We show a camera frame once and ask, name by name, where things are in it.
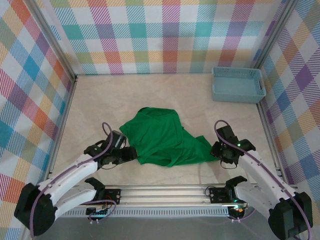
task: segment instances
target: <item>plaid wallpaper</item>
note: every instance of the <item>plaid wallpaper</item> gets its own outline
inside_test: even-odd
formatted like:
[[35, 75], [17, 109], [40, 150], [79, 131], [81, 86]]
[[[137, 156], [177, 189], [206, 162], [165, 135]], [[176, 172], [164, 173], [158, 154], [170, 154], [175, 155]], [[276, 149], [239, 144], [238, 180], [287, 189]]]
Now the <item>plaid wallpaper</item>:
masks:
[[313, 221], [320, 225], [319, 0], [298, 2], [262, 72], [262, 103], [285, 173], [312, 196]]
[[47, 166], [72, 82], [23, 0], [0, 1], [0, 240], [14, 240], [22, 187]]
[[285, 2], [37, 0], [78, 74], [249, 67]]

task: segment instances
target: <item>light blue basket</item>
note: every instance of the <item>light blue basket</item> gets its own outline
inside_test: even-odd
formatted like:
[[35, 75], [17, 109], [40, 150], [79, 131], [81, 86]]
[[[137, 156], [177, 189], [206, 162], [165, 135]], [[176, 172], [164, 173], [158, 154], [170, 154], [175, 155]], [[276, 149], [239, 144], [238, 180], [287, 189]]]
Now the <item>light blue basket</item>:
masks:
[[259, 69], [213, 67], [212, 74], [213, 101], [257, 104], [267, 94]]

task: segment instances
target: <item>marble-pattern floor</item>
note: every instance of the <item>marble-pattern floor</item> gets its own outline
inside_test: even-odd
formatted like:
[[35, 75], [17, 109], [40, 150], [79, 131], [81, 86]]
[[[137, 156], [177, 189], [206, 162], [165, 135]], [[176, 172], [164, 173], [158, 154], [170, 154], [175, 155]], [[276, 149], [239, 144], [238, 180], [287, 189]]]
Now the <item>marble-pattern floor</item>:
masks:
[[[80, 76], [53, 173], [70, 165], [89, 145], [106, 138], [102, 122], [119, 130], [143, 107], [175, 109], [190, 134], [204, 135], [212, 145], [217, 141], [214, 123], [226, 120], [238, 138], [251, 141], [262, 159], [274, 168], [256, 105], [212, 101], [211, 77], [211, 74]], [[159, 185], [225, 183], [239, 175], [247, 176], [240, 167], [223, 169], [219, 161], [168, 168], [140, 165], [134, 160], [111, 170], [100, 169], [92, 177], [106, 185]]]

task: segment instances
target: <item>green cloth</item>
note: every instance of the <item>green cloth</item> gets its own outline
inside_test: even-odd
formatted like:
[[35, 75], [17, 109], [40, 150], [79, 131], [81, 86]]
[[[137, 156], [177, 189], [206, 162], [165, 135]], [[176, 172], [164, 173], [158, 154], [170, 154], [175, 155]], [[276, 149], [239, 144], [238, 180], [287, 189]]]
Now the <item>green cloth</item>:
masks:
[[137, 150], [140, 164], [172, 167], [218, 160], [205, 137], [191, 136], [172, 109], [142, 108], [120, 131]]

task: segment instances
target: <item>plaid wall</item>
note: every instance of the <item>plaid wall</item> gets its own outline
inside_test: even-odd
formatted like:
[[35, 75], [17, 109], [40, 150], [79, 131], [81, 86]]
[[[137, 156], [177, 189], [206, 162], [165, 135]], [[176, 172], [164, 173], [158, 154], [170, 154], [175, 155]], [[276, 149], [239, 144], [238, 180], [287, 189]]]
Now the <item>plaid wall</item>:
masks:
[[72, 82], [23, 0], [0, 1], [0, 32], [0, 240], [13, 240], [19, 194], [44, 174]]
[[37, 2], [78, 74], [133, 74], [249, 67], [286, 0]]
[[285, 173], [290, 184], [313, 198], [314, 223], [319, 225], [319, 0], [298, 2], [262, 72], [267, 89], [262, 103]]

